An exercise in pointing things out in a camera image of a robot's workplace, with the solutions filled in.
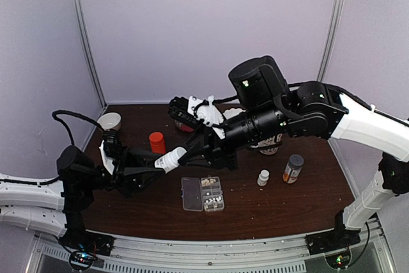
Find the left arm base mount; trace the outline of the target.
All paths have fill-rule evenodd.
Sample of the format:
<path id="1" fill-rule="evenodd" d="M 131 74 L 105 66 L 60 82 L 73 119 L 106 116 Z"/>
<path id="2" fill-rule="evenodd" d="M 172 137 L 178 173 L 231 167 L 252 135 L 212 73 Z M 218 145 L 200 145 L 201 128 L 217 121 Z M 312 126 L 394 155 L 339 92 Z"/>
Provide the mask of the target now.
<path id="1" fill-rule="evenodd" d="M 60 244 L 87 253 L 110 256 L 114 237 L 87 231 L 80 213 L 65 214 L 65 234 L 58 238 Z"/>

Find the small white pill bottle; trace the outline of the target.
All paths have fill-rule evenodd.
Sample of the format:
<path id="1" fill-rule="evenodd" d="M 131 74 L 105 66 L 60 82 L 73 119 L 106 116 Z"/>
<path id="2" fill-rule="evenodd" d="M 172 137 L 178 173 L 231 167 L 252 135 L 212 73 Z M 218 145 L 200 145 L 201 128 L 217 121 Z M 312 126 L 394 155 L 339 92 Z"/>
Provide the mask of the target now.
<path id="1" fill-rule="evenodd" d="M 172 150 L 171 152 L 167 152 L 163 156 L 159 157 L 155 162 L 155 168 L 162 169 L 165 173 L 169 173 L 170 171 L 179 167 L 179 160 L 186 154 L 186 149 L 179 146 Z"/>
<path id="2" fill-rule="evenodd" d="M 261 170 L 258 175 L 257 184 L 260 187 L 264 187 L 268 182 L 269 176 L 270 176 L 270 173 L 268 170 L 266 169 Z"/>

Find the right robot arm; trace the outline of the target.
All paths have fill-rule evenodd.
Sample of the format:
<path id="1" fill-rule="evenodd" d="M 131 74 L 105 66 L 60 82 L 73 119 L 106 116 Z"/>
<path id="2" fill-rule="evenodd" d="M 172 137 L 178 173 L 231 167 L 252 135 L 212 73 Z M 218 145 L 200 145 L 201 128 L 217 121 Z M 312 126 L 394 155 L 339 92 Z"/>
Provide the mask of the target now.
<path id="1" fill-rule="evenodd" d="M 348 91 L 319 81 L 290 85 L 271 56 L 253 58 L 229 72 L 244 112 L 225 119 L 216 101 L 185 99 L 180 121 L 195 125 L 183 166 L 202 158 L 210 168 L 234 169 L 236 152 L 277 134 L 344 139 L 383 153 L 379 169 L 358 199 L 341 210 L 328 243 L 339 249 L 393 196 L 408 192 L 408 122 L 385 114 Z"/>

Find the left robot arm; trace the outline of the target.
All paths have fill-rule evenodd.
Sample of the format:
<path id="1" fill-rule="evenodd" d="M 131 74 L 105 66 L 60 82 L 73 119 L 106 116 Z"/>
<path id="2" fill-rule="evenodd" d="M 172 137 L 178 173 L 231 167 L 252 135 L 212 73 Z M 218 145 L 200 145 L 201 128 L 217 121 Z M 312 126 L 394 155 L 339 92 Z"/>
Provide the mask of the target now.
<path id="1" fill-rule="evenodd" d="M 177 168 L 169 154 L 127 146 L 99 147 L 96 164 L 78 147 L 70 145 L 56 161 L 58 175 L 34 179 L 1 175 L 1 220 L 26 230 L 67 238 L 78 250 L 92 243 L 82 212 L 94 202 L 94 191 L 118 191 L 131 198 L 153 181 Z"/>

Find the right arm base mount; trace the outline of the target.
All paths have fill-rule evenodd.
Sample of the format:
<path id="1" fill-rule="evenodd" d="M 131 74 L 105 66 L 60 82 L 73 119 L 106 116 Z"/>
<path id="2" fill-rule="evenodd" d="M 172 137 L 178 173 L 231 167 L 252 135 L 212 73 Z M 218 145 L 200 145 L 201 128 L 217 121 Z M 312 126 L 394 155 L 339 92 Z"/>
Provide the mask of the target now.
<path id="1" fill-rule="evenodd" d="M 343 222 L 343 210 L 335 216 L 334 228 L 305 237 L 310 255 L 327 253 L 360 243 L 360 230 L 347 230 Z"/>

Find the amber bottle grey cap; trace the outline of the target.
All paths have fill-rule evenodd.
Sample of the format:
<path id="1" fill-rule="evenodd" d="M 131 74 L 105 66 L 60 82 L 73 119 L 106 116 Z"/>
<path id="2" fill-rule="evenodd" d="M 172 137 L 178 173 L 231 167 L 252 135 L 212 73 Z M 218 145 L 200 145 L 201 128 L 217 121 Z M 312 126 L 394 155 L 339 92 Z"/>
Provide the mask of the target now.
<path id="1" fill-rule="evenodd" d="M 304 158 L 301 155 L 293 154 L 289 157 L 282 179 L 285 183 L 295 183 L 304 165 Z"/>

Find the clear plastic pill organizer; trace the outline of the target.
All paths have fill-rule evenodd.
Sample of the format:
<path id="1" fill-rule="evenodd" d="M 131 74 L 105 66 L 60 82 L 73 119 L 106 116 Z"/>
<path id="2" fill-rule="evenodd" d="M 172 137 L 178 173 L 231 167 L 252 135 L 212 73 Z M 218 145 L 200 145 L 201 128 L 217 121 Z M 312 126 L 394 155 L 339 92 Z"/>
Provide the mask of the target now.
<path id="1" fill-rule="evenodd" d="M 213 193 L 222 194 L 224 201 L 223 190 L 221 182 L 216 185 L 211 185 L 203 187 L 201 185 L 202 178 L 192 178 L 192 177 L 182 177 L 181 178 L 181 198 L 182 206 L 185 211 L 190 212 L 206 212 L 204 210 L 204 203 L 207 198 L 205 198 L 205 193 L 212 191 Z"/>

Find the orange pill bottle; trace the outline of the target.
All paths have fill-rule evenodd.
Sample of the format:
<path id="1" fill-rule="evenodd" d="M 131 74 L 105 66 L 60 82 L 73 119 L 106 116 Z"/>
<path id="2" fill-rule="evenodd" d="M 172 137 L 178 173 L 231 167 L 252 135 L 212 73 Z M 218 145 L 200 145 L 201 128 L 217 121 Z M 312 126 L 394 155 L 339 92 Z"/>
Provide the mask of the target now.
<path id="1" fill-rule="evenodd" d="M 149 135 L 149 141 L 153 153 L 165 154 L 167 152 L 163 133 L 152 132 Z"/>

